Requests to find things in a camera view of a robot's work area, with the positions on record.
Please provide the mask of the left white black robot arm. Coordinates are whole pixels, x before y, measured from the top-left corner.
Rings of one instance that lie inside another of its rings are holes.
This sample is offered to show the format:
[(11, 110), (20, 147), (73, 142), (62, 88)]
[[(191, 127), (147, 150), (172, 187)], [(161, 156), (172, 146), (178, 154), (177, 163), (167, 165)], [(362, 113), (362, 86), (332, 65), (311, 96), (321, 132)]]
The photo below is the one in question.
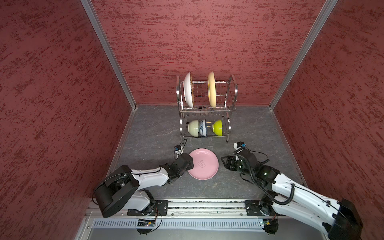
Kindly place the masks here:
[(104, 218), (122, 209), (149, 215), (154, 212), (156, 201), (148, 188), (169, 185), (193, 168), (193, 158), (187, 153), (179, 155), (173, 163), (160, 165), (156, 169), (132, 170), (123, 165), (95, 187), (91, 198)]

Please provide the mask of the white patterned deep plate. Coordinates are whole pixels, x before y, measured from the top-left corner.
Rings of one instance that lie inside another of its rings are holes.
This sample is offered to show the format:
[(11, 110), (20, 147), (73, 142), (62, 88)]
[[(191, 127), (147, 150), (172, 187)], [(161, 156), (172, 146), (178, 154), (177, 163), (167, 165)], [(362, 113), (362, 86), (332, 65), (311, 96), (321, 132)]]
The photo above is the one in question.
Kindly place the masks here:
[(193, 91), (192, 76), (191, 76), (191, 72), (188, 72), (184, 78), (184, 94), (185, 94), (185, 101), (191, 109), (194, 108), (192, 91)]

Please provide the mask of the pink bear plate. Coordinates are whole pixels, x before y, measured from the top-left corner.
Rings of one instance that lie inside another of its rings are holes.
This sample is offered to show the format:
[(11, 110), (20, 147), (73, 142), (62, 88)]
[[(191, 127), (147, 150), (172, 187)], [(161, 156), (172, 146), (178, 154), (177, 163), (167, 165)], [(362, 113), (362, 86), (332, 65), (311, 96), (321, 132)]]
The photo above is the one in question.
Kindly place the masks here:
[(196, 149), (190, 153), (194, 167), (188, 173), (195, 179), (205, 181), (213, 178), (219, 170), (217, 156), (208, 149)]

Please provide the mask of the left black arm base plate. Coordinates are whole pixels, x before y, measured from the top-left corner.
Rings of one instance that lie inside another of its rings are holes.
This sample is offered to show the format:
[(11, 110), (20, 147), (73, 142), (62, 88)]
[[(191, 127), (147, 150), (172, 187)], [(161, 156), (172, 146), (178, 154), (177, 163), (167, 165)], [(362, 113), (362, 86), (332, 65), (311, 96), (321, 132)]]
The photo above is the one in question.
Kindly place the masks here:
[(127, 211), (128, 216), (140, 216), (140, 217), (159, 217), (166, 216), (168, 211), (168, 200), (154, 200), (149, 203), (142, 211), (129, 209)]

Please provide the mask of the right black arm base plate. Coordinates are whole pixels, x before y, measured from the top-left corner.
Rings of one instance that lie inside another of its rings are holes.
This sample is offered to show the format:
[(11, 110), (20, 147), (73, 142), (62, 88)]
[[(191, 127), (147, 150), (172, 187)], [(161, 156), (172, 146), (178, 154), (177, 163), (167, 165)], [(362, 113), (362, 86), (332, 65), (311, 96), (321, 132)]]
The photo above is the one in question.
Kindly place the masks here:
[(273, 202), (270, 201), (245, 201), (245, 209), (248, 217), (274, 217), (282, 216), (272, 208)]

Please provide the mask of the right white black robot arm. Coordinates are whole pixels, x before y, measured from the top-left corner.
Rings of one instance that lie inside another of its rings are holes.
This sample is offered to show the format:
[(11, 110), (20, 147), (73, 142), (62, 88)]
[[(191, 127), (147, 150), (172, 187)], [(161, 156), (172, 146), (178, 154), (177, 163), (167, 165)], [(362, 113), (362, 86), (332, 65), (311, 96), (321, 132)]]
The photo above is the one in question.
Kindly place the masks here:
[(359, 240), (363, 222), (355, 205), (316, 193), (293, 181), (281, 171), (259, 162), (252, 151), (237, 147), (231, 156), (221, 158), (224, 167), (239, 172), (241, 178), (264, 193), (256, 206), (246, 202), (252, 214), (271, 217), (264, 230), (274, 234), (278, 216), (287, 216), (319, 230), (329, 240)]

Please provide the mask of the yellow bear plate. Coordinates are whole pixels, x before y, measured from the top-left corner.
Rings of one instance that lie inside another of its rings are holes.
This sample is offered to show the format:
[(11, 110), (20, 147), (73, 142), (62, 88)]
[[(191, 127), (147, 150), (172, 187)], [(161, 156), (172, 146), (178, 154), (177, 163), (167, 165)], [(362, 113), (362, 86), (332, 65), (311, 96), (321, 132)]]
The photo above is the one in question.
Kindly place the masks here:
[(210, 72), (208, 75), (208, 97), (212, 108), (216, 107), (216, 82), (214, 72)]

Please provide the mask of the steel two-tier dish rack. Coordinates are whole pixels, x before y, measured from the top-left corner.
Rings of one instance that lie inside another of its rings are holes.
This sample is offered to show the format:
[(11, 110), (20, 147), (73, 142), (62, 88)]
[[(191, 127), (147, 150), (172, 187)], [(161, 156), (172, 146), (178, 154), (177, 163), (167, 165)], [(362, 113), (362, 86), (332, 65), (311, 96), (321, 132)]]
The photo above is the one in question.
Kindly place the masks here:
[[(179, 131), (183, 139), (195, 138), (188, 132), (188, 124), (193, 120), (206, 120), (207, 136), (202, 137), (200, 134), (196, 138), (224, 138), (229, 142), (231, 135), (231, 118), (232, 113), (236, 110), (238, 98), (238, 85), (234, 75), (230, 75), (228, 80), (218, 80), (216, 82), (216, 107), (212, 108), (208, 97), (208, 77), (205, 80), (193, 80), (193, 100), (194, 108), (191, 109), (185, 101), (184, 94), (184, 78), (177, 76), (176, 78), (176, 95), (178, 113), (180, 118)], [(222, 120), (223, 136), (219, 137), (213, 133), (212, 125), (215, 121)]]

